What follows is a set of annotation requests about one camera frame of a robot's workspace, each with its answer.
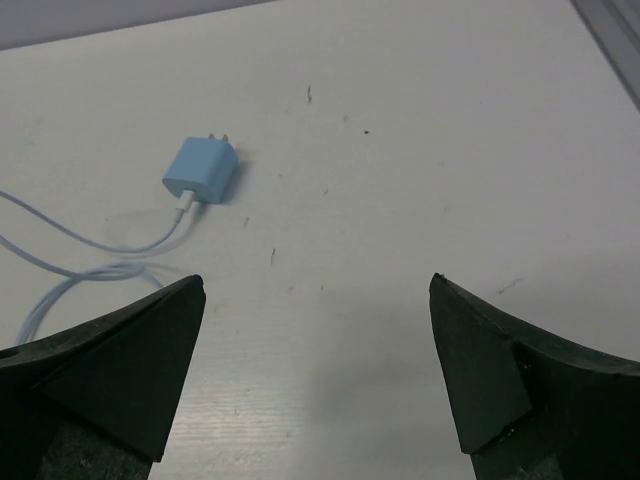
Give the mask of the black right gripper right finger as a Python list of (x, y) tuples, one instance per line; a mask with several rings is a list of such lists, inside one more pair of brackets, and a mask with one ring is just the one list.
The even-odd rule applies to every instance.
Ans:
[(435, 346), (478, 479), (636, 479), (639, 364), (509, 315), (436, 274)]

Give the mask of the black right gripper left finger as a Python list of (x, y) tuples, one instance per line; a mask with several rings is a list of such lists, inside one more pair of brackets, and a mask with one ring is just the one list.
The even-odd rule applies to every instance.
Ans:
[(1, 352), (4, 479), (146, 479), (161, 461), (206, 295), (187, 276)]

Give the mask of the blue charger plug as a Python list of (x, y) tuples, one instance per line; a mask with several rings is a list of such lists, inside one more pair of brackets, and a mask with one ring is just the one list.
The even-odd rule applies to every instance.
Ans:
[(162, 184), (176, 198), (190, 191), (200, 203), (220, 204), (238, 165), (238, 154), (227, 135), (188, 137), (164, 174)]

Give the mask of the aluminium table frame rail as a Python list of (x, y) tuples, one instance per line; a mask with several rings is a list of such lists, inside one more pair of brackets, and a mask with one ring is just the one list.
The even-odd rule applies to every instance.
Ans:
[(639, 0), (572, 0), (571, 3), (639, 108)]

